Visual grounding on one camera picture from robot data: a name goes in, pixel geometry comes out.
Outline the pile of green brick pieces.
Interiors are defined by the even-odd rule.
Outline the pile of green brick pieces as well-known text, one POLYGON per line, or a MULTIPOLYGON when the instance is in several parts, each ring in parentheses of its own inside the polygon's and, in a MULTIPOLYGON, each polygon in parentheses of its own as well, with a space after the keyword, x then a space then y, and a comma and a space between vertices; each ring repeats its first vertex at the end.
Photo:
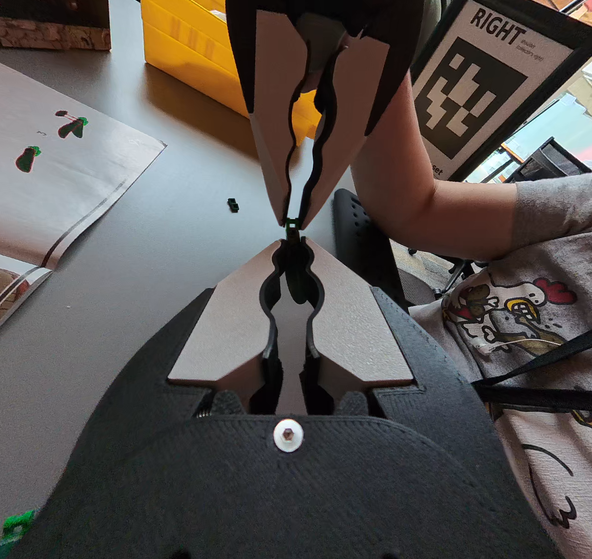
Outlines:
POLYGON ((40 508, 37 508, 5 519, 1 529, 1 558, 6 558, 30 530, 39 511, 40 508))

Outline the black open case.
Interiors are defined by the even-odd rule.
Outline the black open case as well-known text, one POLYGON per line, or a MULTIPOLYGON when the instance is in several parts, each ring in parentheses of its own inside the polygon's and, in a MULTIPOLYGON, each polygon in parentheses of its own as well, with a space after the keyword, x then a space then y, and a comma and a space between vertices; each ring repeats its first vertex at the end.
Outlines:
POLYGON ((578 160, 551 137, 521 164, 505 184, 550 178, 564 178, 591 173, 590 167, 578 160))

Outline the person's right forearm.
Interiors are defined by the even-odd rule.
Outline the person's right forearm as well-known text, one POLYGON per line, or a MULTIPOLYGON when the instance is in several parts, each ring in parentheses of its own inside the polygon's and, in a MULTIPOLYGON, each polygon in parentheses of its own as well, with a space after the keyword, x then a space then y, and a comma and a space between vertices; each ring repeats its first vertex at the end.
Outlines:
POLYGON ((402 245, 479 261, 511 251, 516 186, 433 178, 409 73, 351 164, 351 177, 366 213, 402 245))

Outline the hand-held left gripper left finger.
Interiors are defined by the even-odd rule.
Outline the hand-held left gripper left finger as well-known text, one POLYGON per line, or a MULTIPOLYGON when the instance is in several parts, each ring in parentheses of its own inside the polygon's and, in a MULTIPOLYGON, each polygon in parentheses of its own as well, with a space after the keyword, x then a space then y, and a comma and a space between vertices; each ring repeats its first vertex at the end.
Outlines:
POLYGON ((271 309, 281 292, 284 240, 218 282, 167 379, 235 392, 252 413, 275 413, 283 382, 271 309))

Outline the black building set box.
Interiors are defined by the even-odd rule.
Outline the black building set box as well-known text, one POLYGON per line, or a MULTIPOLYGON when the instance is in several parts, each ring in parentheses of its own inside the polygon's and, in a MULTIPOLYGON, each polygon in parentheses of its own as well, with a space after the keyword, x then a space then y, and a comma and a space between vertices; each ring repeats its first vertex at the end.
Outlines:
POLYGON ((1 47, 110 51, 108 0, 1 0, 1 47))

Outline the black perforated chair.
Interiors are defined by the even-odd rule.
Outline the black perforated chair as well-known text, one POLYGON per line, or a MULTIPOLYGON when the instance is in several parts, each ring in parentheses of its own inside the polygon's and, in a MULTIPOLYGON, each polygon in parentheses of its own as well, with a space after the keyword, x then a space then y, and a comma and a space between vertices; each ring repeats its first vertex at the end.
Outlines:
POLYGON ((337 259, 408 312, 390 240, 366 214, 358 197, 344 188, 336 190, 332 212, 337 259))

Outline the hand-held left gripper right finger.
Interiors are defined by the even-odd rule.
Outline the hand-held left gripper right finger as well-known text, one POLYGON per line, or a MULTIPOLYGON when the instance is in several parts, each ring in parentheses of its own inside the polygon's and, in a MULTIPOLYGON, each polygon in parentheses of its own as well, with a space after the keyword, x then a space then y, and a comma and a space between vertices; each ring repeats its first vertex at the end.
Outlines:
POLYGON ((414 385, 370 284, 308 237, 301 245, 314 308, 301 372, 307 414, 333 414, 348 392, 414 385))

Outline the yellow plastic bin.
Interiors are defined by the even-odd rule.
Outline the yellow plastic bin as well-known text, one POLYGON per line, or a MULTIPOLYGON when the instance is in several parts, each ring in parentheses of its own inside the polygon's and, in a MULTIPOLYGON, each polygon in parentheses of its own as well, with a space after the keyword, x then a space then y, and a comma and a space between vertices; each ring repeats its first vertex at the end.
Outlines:
POLYGON ((228 37, 225 0, 140 0, 144 57, 248 117, 228 37))

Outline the building instruction booklet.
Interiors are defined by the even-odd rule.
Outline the building instruction booklet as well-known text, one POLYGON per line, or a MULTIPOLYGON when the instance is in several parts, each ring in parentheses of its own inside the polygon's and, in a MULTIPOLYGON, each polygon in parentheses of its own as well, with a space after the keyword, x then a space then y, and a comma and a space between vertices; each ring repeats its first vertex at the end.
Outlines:
POLYGON ((1 322, 165 144, 1 65, 1 322))

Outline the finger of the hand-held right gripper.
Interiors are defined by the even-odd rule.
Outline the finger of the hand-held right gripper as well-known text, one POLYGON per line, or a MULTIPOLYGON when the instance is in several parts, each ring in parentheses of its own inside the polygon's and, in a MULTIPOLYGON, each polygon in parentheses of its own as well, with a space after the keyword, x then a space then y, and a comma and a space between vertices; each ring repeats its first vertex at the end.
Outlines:
POLYGON ((363 146, 390 46, 372 37, 350 39, 329 60, 317 88, 322 129, 313 170, 302 192, 298 223, 305 229, 363 146))
POLYGON ((289 163, 296 147, 292 108, 308 70, 308 47, 285 14, 256 14, 253 112, 249 115, 266 190, 280 226, 291 196, 289 163))

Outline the dark green brick leaf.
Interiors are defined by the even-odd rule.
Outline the dark green brick leaf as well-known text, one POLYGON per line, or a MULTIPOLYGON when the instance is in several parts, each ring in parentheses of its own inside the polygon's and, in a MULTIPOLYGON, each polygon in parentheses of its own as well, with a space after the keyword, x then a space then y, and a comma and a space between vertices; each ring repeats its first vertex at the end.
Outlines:
POLYGON ((310 275, 311 251, 303 238, 292 234, 286 239, 283 255, 286 283, 292 299, 297 304, 317 305, 319 292, 310 275))

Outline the framed marker sign stand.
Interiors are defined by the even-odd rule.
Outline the framed marker sign stand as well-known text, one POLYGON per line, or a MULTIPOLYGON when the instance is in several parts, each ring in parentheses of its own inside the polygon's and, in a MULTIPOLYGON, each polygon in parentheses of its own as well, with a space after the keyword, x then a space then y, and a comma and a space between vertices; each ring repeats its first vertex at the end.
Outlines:
POLYGON ((591 26, 532 0, 452 0, 411 67, 437 180, 464 180, 591 58, 591 26))

